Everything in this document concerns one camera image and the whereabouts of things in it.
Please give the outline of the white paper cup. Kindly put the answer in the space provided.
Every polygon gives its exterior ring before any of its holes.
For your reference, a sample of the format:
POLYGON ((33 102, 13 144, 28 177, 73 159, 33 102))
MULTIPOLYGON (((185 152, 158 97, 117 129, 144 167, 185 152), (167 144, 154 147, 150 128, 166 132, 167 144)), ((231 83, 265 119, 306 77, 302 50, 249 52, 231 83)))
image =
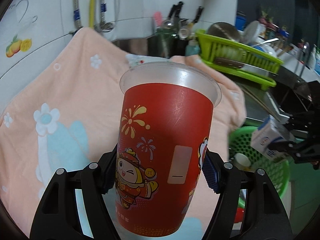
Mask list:
POLYGON ((238 169, 242 171, 250 171, 251 170, 251 161, 247 156, 241 153, 237 153, 234 155, 233 164, 238 169))

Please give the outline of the red cartoon paper cup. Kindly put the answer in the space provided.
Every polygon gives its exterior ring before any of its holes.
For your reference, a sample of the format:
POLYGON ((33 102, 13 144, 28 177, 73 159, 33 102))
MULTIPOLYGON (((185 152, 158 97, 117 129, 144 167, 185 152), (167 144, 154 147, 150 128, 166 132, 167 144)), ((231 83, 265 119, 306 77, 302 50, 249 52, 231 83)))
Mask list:
POLYGON ((167 236, 179 229, 194 196, 221 88, 174 62, 135 66, 120 88, 117 219, 137 235, 167 236))

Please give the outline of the red plastic stool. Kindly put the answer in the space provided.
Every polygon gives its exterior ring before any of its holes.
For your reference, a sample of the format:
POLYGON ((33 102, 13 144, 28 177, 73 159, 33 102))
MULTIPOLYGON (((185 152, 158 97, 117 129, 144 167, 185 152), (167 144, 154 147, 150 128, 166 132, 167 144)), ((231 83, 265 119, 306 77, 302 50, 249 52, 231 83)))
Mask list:
POLYGON ((241 223, 243 221, 244 211, 245 210, 243 208, 241 208, 241 207, 237 208, 235 219, 234 219, 234 224, 241 223))

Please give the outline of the green perforated waste basket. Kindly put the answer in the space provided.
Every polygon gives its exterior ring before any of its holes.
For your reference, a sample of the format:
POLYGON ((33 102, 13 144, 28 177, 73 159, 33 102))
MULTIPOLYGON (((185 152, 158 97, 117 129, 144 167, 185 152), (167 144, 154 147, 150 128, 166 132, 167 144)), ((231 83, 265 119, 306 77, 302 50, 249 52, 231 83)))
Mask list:
POLYGON ((290 179, 289 162, 272 163, 272 161, 253 149, 250 145, 251 136, 256 129, 257 127, 255 126, 243 126, 229 135, 229 160, 233 160, 236 153, 245 155, 250 160, 253 170, 262 168, 267 172, 280 198, 283 198, 290 179))

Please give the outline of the white bowl in rack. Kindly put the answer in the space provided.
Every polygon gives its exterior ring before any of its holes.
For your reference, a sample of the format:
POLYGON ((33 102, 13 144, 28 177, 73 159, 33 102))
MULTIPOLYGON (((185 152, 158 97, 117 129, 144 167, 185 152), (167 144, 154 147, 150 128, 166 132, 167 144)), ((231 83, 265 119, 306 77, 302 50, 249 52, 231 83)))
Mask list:
POLYGON ((242 33, 242 42, 244 44, 249 44, 254 42, 260 33, 260 23, 259 21, 251 22, 242 33))

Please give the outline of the lime green dish rack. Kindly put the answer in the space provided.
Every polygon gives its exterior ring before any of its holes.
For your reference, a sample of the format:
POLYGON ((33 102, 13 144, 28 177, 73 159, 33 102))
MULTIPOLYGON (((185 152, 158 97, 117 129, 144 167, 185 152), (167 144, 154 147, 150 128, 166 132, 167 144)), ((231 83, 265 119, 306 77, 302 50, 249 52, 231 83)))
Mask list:
POLYGON ((280 59, 242 43, 208 35, 203 29, 197 30, 196 36, 201 50, 200 58, 209 67, 225 74, 234 75, 255 82, 261 86, 261 90, 268 90, 270 87, 276 87, 277 84, 273 77, 265 77, 243 72, 239 69, 227 68, 216 64, 215 59, 223 58, 238 61, 275 74, 277 74, 280 66, 283 64, 280 59))

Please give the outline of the steel bowl in rack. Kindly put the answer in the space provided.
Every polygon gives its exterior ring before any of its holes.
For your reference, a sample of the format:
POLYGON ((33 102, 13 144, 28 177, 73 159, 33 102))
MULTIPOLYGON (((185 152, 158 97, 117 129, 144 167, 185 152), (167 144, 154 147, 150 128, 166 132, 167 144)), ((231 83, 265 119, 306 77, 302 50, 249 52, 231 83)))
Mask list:
POLYGON ((213 23, 207 30, 207 35, 225 38, 231 41, 240 42, 241 36, 235 26, 226 22, 213 23))

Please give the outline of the peach flower-pattern towel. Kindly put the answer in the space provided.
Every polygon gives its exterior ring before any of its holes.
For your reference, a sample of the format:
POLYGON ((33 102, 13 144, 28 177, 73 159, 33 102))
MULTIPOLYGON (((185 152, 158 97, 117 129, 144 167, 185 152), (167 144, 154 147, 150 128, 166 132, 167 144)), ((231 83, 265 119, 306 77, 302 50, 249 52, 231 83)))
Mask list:
MULTIPOLYGON (((54 172, 81 170, 115 147, 123 103, 119 80, 130 68, 127 54, 92 29, 82 29, 1 112, 1 201, 27 237, 54 172)), ((197 55, 170 61, 202 70, 219 84, 222 100, 214 110, 208 147, 227 160, 228 135, 246 118, 242 90, 197 55)), ((160 239, 201 239, 217 199, 201 174, 181 227, 160 239)))

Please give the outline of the knife block with knives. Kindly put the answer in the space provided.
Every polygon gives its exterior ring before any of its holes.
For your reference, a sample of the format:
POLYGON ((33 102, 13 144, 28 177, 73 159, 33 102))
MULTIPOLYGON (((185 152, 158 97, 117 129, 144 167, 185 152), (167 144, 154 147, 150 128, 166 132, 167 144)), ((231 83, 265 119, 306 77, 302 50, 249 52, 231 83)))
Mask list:
POLYGON ((169 59, 173 56, 191 56, 200 53, 200 46, 193 31, 204 7, 199 6, 193 20, 181 18, 184 2, 172 5, 166 18, 160 11, 153 15, 155 34, 148 42, 149 54, 169 59))

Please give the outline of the white ceramic dish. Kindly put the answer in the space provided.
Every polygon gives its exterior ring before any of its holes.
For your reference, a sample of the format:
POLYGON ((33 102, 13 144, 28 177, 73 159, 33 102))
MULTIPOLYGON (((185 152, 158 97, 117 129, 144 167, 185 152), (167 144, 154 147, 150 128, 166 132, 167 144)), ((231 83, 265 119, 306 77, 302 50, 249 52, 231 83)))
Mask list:
POLYGON ((170 59, 166 59, 163 57, 153 57, 153 56, 144 56, 144 55, 136 55, 136 54, 127 54, 125 58, 127 59, 130 65, 130 68, 133 68, 140 64, 145 64, 145 63, 170 62, 170 59))

